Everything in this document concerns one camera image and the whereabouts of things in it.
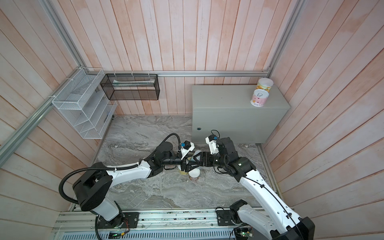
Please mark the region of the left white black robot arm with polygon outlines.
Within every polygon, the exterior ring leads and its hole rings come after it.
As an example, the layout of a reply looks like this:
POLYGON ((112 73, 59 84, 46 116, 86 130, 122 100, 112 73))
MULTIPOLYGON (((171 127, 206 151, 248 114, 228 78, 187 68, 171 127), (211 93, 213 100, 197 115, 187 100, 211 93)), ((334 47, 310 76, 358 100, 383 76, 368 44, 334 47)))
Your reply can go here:
POLYGON ((194 148, 193 143, 185 141, 179 145, 178 152, 174 153, 172 143, 163 142, 147 158, 135 164, 117 167, 94 164, 73 185, 81 210, 98 214, 108 222, 121 218, 123 212, 118 204, 106 197, 111 187, 154 177, 164 170, 164 166, 181 165, 185 156, 194 148))

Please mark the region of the black mesh wall basket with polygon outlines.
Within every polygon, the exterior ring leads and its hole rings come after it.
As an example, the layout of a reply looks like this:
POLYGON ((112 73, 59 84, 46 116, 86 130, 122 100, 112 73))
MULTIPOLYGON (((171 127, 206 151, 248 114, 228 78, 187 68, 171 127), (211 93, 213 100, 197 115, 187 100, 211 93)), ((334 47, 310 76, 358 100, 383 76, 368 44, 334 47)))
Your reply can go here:
POLYGON ((160 95, 155 74, 106 74, 101 87, 112 101, 157 101, 160 95))

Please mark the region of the grey metal cabinet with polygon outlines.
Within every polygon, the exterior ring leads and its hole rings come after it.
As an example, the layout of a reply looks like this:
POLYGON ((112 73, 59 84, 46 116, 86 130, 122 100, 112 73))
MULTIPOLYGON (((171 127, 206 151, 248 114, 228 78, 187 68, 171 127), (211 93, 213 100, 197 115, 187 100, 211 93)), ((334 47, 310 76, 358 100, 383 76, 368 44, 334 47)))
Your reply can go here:
POLYGON ((194 85, 192 141, 205 143, 217 130, 221 138, 229 137, 236 144, 265 143, 290 105, 273 86, 265 105, 254 107, 250 103, 254 90, 254 85, 194 85))

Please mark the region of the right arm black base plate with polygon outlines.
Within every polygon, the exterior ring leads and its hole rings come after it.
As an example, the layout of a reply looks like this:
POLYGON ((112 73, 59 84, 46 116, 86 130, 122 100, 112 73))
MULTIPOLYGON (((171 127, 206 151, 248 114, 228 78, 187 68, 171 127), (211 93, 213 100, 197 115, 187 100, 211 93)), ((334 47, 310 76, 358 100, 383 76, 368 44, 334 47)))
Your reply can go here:
POLYGON ((237 213, 233 210, 218 208, 215 210, 215 213, 219 226, 237 226, 242 223, 237 213))

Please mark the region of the small brown white-lid can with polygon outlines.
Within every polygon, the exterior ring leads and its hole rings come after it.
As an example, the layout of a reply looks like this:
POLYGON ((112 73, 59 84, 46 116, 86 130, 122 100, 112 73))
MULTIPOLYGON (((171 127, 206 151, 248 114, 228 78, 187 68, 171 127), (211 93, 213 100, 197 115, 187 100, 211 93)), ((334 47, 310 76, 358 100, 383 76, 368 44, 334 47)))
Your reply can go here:
POLYGON ((193 169, 188 172, 189 178, 191 181, 197 181, 200 177, 201 170, 200 169, 193 169))

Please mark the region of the orange yellow label can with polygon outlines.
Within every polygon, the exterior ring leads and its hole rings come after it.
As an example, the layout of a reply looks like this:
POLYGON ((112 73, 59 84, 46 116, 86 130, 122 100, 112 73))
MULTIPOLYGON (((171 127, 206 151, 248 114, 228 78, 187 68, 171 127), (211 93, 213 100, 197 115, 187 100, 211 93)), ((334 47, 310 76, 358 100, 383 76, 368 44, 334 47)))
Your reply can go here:
POLYGON ((269 93, 273 85, 273 80, 269 78, 260 78, 257 83, 257 89, 264 90, 269 93))

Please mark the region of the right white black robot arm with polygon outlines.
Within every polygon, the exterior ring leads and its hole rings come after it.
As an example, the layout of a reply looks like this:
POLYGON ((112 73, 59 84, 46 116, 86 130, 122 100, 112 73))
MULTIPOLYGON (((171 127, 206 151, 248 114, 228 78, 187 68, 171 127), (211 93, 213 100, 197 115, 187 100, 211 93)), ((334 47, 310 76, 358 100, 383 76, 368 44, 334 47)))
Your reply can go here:
POLYGON ((209 137, 213 152, 199 152, 190 159, 183 158, 182 171, 197 167, 218 167, 244 186, 267 213, 264 216, 248 203, 239 200, 231 205, 232 220, 247 224, 269 240, 312 240, 315 224, 292 210, 265 182, 256 166, 246 157, 240 157, 230 138, 209 137))

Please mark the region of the left aluminium frame rail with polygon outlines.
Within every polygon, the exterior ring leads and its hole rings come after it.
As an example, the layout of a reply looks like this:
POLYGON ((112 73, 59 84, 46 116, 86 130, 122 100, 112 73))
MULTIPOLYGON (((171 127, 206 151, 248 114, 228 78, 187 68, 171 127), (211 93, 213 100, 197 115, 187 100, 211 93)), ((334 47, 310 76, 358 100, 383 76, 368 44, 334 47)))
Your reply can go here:
POLYGON ((40 124, 46 115, 53 109, 53 100, 57 97, 60 91, 73 80, 73 77, 82 69, 82 67, 75 68, 64 82, 51 93, 43 103, 29 116, 23 124, 13 132, 5 143, 1 146, 1 167, 9 160, 12 154, 21 146, 33 130, 40 124))

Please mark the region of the blue label can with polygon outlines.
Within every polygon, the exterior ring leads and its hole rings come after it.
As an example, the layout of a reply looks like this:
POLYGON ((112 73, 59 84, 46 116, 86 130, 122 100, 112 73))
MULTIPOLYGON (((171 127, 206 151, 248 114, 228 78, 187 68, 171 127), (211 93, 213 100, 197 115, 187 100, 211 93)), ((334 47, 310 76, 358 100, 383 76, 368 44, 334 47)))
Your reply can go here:
POLYGON ((196 158, 199 158, 202 155, 202 153, 203 153, 203 151, 197 150, 197 151, 195 151, 193 156, 196 157, 196 158))

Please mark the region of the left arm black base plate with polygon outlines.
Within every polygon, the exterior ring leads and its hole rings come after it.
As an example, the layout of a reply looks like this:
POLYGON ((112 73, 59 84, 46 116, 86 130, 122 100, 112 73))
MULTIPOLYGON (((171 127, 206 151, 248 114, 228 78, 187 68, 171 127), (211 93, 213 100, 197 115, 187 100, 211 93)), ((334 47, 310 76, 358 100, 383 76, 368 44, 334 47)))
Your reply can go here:
POLYGON ((119 213, 114 219, 107 221, 103 217, 98 217, 98 229, 122 229, 136 228, 139 221, 139 212, 119 213))

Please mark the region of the horizontal aluminium wall rail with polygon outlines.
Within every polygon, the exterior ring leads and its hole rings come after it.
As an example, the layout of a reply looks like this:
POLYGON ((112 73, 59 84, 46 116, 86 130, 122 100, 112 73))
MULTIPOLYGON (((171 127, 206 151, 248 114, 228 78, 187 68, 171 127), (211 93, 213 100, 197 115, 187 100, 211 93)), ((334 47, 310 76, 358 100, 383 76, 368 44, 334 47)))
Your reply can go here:
POLYGON ((266 77, 269 71, 106 71, 105 74, 154 74, 158 77, 266 77))

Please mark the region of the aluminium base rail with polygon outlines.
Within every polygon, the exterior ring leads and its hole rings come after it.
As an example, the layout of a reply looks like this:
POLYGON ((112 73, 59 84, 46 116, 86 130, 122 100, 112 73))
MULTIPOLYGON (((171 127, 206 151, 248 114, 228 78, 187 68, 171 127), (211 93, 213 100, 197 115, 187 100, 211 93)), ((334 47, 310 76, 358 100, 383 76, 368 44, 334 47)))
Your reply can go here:
MULTIPOLYGON (((224 222, 225 228, 240 226, 231 220, 218 218, 222 208, 213 209, 154 209, 126 210, 126 215, 138 213, 137 225, 133 231, 184 230, 184 229, 219 229, 218 222, 224 222)), ((54 223, 52 234, 90 232, 95 233, 96 216, 90 212, 62 212, 54 223)))

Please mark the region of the pink label can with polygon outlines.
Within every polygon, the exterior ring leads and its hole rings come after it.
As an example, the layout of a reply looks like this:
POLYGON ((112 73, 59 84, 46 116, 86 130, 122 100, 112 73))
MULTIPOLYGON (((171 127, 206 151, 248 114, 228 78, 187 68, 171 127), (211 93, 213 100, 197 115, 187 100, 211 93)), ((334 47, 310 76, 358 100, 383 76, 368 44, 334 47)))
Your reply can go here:
POLYGON ((250 103, 254 107, 263 107, 269 97, 269 92, 262 90, 262 89, 256 89, 253 92, 252 99, 250 103))

